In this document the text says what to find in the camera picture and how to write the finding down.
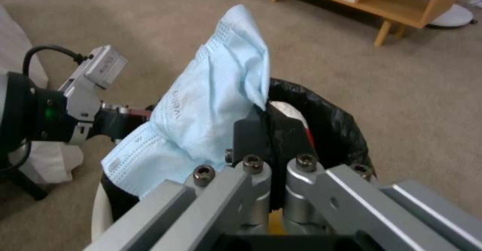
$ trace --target white round base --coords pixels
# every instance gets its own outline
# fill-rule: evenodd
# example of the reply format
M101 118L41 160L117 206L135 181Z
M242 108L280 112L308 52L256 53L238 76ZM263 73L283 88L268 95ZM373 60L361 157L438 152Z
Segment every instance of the white round base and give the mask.
M441 27L459 27L470 23L474 15L463 6L454 4L447 12L430 23Z

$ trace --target surgical face mask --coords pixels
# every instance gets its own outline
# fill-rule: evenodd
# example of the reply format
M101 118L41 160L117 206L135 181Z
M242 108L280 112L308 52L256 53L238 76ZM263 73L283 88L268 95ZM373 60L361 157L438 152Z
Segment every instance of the surgical face mask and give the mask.
M195 167L224 168L233 124L253 105L265 109L268 49L243 5L231 8L215 33L162 97L146 122L103 160L118 187L143 198L165 179L183 183Z

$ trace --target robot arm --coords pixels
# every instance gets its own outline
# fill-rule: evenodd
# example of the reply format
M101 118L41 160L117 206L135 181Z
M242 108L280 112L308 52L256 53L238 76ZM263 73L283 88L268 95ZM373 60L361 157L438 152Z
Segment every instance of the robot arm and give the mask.
M0 153L27 141L80 145L95 135L124 138L150 112L103 103L105 90L127 63L112 46L93 49L59 90L38 88L28 76L0 75Z
M309 147L301 122L251 113L222 172L164 181L86 250L482 250L482 223L444 198L382 187L361 164L323 167ZM278 208L284 234L268 234Z

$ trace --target black cable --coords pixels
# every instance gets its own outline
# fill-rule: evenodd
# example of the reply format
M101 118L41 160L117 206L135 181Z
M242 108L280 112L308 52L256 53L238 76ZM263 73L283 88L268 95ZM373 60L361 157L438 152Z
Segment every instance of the black cable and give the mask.
M45 50L45 49L55 50L57 52L61 52L65 55L68 55L68 56L72 57L74 59L74 62L76 62L79 65L82 64L82 62L84 60L86 60L88 58L90 58L90 59L92 58L92 55L90 55L88 57L83 56L80 53L72 52L71 50L66 49L64 47L60 47L59 45L35 46L35 47L32 47L31 49L29 49L29 51L25 54L24 63L22 65L23 75L29 76L30 62L31 62L31 59L32 59L33 55L36 54L37 52L40 52L41 50Z
M16 164L14 164L14 165L11 165L9 167L5 167L5 168L0 169L0 173L8 172L10 170L17 169L17 168L21 167L27 161L27 159L29 158L31 149L32 149L32 142L30 140L27 140L25 142L25 153L24 153L24 156L20 159L20 161L17 162Z
M72 52L71 50L66 49L64 47L60 47L59 45L36 46L36 47L32 47L31 49L29 49L24 56L24 62L23 62L23 65L22 65L23 75L25 75L27 77L29 76L30 62L32 60L32 57L37 52L40 52L41 50L45 50L45 49L55 50L57 52L61 52L63 54L66 54L66 55L72 57L74 59L74 62L76 62L79 65L82 64L82 62L85 61L86 59L92 59L93 58L93 55L83 56L80 53ZM10 170L17 169L17 168L21 167L27 161L27 159L29 158L30 153L31 153L31 149L32 149L32 142L29 139L26 139L25 153L24 153L23 157L20 159L20 161L17 162L16 164L14 164L14 165L11 165L9 167L5 167L5 168L0 169L0 173L8 172Z

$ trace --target carpet floor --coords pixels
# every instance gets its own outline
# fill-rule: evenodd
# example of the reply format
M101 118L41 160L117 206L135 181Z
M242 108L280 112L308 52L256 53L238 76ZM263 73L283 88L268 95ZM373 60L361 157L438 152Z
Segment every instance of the carpet floor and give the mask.
M169 88L229 7L245 4L270 47L272 76L300 83L354 115L384 184L415 179L482 218L481 25L411 29L373 46L381 21L325 0L0 0L34 45L79 52L112 44L129 60L110 103L145 107ZM472 9L482 18L480 9ZM70 59L40 54L57 88ZM99 164L112 144L82 146L72 182L34 202L0 184L3 250L79 250L90 243Z

